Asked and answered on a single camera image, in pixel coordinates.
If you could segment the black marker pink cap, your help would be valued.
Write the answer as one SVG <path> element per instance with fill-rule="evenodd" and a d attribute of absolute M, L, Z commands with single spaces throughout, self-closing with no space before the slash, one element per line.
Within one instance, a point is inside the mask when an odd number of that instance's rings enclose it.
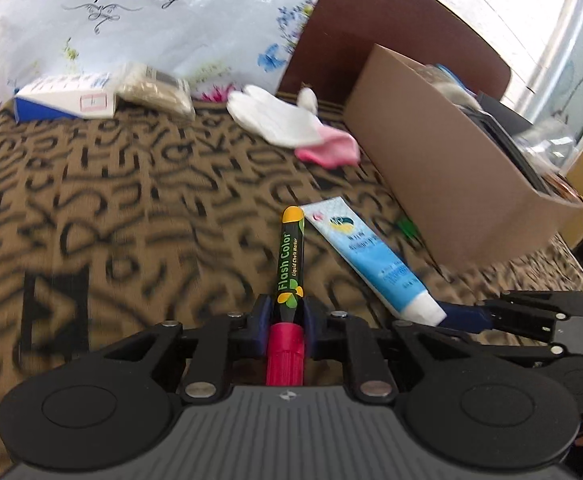
<path fill-rule="evenodd" d="M 272 387 L 299 387 L 303 384 L 304 247 L 305 214 L 298 206 L 288 206 L 282 215 L 278 274 L 267 348 L 266 384 Z"/>

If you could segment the blue white cream tube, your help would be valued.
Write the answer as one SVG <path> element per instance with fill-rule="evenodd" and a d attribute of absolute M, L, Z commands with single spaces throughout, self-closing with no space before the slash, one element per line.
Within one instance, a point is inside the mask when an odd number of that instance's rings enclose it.
<path fill-rule="evenodd" d="M 305 218 L 395 318 L 438 326 L 447 313 L 411 269 L 341 197 L 303 205 Z"/>

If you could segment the white blue carton box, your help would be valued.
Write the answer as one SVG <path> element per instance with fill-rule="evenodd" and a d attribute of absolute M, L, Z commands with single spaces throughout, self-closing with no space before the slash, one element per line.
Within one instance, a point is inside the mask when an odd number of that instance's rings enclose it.
<path fill-rule="evenodd" d="M 16 122 L 113 118 L 117 84 L 118 80 L 112 73 L 41 77 L 15 93 Z"/>

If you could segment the small green plastic clip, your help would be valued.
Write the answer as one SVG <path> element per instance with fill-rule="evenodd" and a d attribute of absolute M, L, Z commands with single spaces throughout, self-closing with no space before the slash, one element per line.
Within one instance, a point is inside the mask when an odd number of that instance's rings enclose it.
<path fill-rule="evenodd" d="M 408 240 L 416 240 L 419 242 L 421 240 L 421 234 L 419 234 L 418 228 L 415 226 L 413 221 L 406 217 L 401 217 L 395 225 Z"/>

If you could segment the brown cardboard box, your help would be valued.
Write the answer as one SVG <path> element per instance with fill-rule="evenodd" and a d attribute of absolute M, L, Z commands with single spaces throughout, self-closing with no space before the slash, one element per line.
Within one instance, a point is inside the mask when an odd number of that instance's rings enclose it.
<path fill-rule="evenodd" d="M 489 266 L 549 244 L 583 206 L 536 190 L 410 58 L 374 46 L 343 121 L 384 176 L 433 258 Z"/>

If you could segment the clear plastic wrap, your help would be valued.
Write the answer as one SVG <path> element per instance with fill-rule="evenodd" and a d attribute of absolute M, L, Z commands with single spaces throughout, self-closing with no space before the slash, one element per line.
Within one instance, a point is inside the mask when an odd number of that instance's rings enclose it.
<path fill-rule="evenodd" d="M 513 137 L 517 148 L 539 174 L 557 174 L 576 141 L 566 124 L 549 117 Z"/>

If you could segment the black tray in box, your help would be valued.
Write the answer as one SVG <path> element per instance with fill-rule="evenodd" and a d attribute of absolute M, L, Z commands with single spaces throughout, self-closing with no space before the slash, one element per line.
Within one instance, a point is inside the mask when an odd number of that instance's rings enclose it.
<path fill-rule="evenodd" d="M 525 177 L 534 191 L 545 195 L 551 195 L 552 191 L 545 181 L 532 168 L 531 163 L 527 162 L 523 152 L 515 144 L 506 130 L 490 114 L 473 110 L 472 108 L 462 106 L 461 110 L 465 116 L 474 122 L 474 125 L 481 129 L 491 141 L 503 152 L 503 154 L 514 164 L 518 171 Z"/>

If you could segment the white pink work glove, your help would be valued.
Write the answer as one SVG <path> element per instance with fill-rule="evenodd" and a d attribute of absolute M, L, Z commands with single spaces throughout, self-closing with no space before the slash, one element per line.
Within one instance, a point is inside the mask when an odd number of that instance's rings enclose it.
<path fill-rule="evenodd" d="M 357 166 L 361 160 L 359 144 L 349 132 L 324 125 L 317 117 L 317 99 L 310 88 L 302 89 L 293 105 L 247 84 L 229 93 L 226 109 L 241 128 L 293 150 L 301 162 L 335 169 Z"/>

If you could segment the leopard letter print blanket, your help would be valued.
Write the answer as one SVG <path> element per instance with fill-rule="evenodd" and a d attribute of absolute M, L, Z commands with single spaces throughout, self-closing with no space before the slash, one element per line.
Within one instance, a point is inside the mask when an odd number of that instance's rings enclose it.
<path fill-rule="evenodd" d="M 395 225 L 403 211 L 367 159 L 327 170 L 234 124 L 121 105 L 106 120 L 16 122 L 0 109 L 0 401 L 22 380 L 165 320 L 247 311 L 275 280 L 285 207 L 342 197 L 433 296 L 583 290 L 560 238 L 456 274 Z M 0 440 L 0 474 L 10 466 Z"/>

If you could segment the packet of cotton swabs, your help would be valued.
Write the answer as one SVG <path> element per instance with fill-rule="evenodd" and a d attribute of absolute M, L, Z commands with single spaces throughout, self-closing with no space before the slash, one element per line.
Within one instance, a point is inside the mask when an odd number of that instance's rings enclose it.
<path fill-rule="evenodd" d="M 117 96 L 158 112 L 184 119 L 195 117 L 188 82 L 143 63 L 127 63 L 122 67 Z"/>

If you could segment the floral white plastic bag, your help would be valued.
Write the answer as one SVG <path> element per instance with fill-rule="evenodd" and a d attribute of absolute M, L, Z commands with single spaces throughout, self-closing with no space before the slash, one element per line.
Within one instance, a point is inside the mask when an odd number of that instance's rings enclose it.
<path fill-rule="evenodd" d="M 0 105 L 45 76 L 142 63 L 194 98 L 280 85 L 317 0 L 0 0 Z"/>

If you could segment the dark brown wooden headboard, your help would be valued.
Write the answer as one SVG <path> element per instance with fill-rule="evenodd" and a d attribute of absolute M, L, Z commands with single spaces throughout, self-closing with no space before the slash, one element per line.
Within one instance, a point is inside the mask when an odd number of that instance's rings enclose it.
<path fill-rule="evenodd" d="M 278 93 L 308 84 L 349 116 L 397 110 L 426 86 L 399 55 L 442 64 L 471 91 L 504 96 L 511 69 L 490 44 L 438 0 L 317 0 Z"/>

